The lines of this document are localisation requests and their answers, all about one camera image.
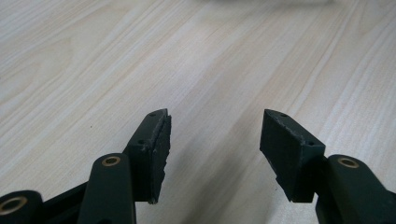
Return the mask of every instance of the wooden table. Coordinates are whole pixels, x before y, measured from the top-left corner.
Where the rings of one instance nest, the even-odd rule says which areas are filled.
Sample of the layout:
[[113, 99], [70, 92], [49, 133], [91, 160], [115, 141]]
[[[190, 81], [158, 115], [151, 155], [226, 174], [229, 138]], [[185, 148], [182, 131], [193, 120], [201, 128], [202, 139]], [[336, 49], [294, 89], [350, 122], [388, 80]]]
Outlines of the wooden table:
[[44, 200], [168, 108], [160, 201], [138, 223], [317, 223], [259, 151], [264, 108], [396, 191], [396, 1], [3, 0], [0, 194]]

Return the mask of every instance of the screw hole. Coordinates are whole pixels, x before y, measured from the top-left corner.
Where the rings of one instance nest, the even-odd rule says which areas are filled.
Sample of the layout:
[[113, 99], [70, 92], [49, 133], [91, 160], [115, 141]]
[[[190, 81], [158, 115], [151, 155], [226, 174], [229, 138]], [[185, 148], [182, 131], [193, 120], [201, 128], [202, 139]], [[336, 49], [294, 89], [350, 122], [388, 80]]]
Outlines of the screw hole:
[[0, 203], [0, 216], [5, 216], [18, 211], [27, 203], [27, 198], [23, 196], [15, 197]]
[[107, 157], [102, 160], [102, 165], [104, 166], [113, 166], [117, 165], [121, 161], [120, 157]]
[[349, 167], [349, 168], [358, 168], [359, 167], [357, 162], [355, 162], [351, 159], [348, 159], [348, 158], [344, 158], [344, 157], [338, 159], [338, 162], [346, 167]]

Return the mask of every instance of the wood grain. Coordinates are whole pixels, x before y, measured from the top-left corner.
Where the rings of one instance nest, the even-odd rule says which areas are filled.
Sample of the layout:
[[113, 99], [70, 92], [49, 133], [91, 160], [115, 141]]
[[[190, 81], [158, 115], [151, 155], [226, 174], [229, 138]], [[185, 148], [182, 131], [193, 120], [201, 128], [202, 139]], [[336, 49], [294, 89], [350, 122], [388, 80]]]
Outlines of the wood grain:
[[139, 223], [317, 223], [259, 151], [283, 111], [396, 191], [396, 1], [0, 2], [0, 195], [88, 179], [168, 108], [160, 202]]

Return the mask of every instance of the table surface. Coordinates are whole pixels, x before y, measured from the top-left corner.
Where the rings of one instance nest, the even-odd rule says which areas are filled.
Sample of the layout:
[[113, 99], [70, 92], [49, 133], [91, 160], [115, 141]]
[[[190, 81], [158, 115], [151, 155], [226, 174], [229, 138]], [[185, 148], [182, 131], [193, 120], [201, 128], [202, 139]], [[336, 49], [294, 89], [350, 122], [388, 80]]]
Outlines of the table surface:
[[173, 116], [138, 223], [317, 223], [259, 151], [289, 114], [396, 191], [394, 0], [3, 0], [0, 194], [87, 181], [147, 113]]

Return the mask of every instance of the black plastic part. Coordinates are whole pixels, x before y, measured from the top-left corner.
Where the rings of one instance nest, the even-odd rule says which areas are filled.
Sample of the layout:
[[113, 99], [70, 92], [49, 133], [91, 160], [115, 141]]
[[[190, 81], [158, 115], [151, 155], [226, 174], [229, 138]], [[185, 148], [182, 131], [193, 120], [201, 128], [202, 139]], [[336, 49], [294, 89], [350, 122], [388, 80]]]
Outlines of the black plastic part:
[[291, 117], [264, 110], [260, 150], [289, 201], [312, 203], [315, 167], [322, 162], [325, 147]]
[[343, 223], [341, 214], [334, 200], [326, 200], [323, 197], [318, 197], [315, 210], [320, 224]]
[[156, 203], [169, 155], [171, 117], [166, 109], [148, 114], [124, 149], [131, 163], [134, 199]]
[[1, 197], [0, 223], [44, 223], [41, 195], [36, 191], [22, 190]]
[[125, 154], [108, 154], [96, 160], [78, 223], [136, 223], [131, 187], [130, 164]]
[[78, 185], [46, 202], [47, 224], [70, 224], [77, 223], [79, 208], [84, 197], [87, 183]]
[[393, 193], [392, 191], [388, 190], [389, 193], [393, 196], [393, 199], [396, 201], [396, 193]]
[[325, 173], [344, 223], [396, 223], [393, 195], [364, 162], [332, 155]]

